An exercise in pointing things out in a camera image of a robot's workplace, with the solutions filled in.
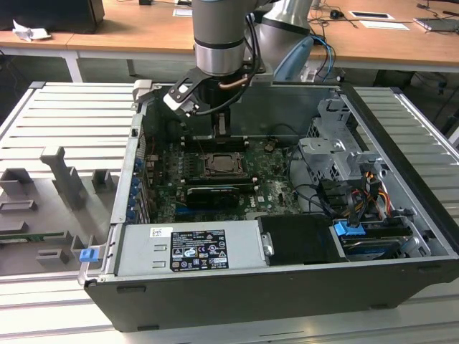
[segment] slotted metal surface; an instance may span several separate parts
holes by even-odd
[[[119,333],[75,276],[54,281],[19,278],[0,283],[0,340],[11,344],[457,343],[458,290],[459,280],[433,285],[391,310]]]
[[[388,88],[356,87],[356,91],[459,224],[459,153],[404,95]],[[364,130],[357,131],[375,151]]]
[[[132,117],[132,85],[48,82],[28,101],[0,140],[0,174],[26,168],[32,178],[52,176],[39,157],[50,145],[65,149],[80,176],[96,168],[118,174]]]

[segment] copper pipe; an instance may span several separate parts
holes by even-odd
[[[219,83],[218,86],[222,89],[222,90],[231,90],[232,88],[235,88],[237,86],[240,86],[240,85],[243,85],[245,84],[246,82],[249,81],[249,78],[248,77],[243,77],[242,79],[239,79],[238,81],[234,81],[234,82],[231,82],[229,84],[222,84],[222,83]]]

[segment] blue release tab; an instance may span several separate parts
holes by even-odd
[[[365,229],[364,227],[360,224],[357,227],[350,227],[347,224],[347,221],[338,221],[337,224],[335,224],[335,231],[338,234],[338,237],[341,235],[365,235]]]
[[[98,262],[99,249],[82,249],[80,253],[80,262],[94,263]]]

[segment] motherboard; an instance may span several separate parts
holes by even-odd
[[[239,151],[209,152],[203,143],[158,145],[147,156],[153,223],[251,220],[299,214],[286,177],[286,148],[246,140]]]

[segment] power supply label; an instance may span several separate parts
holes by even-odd
[[[171,270],[173,272],[228,269],[224,230],[173,231]]]

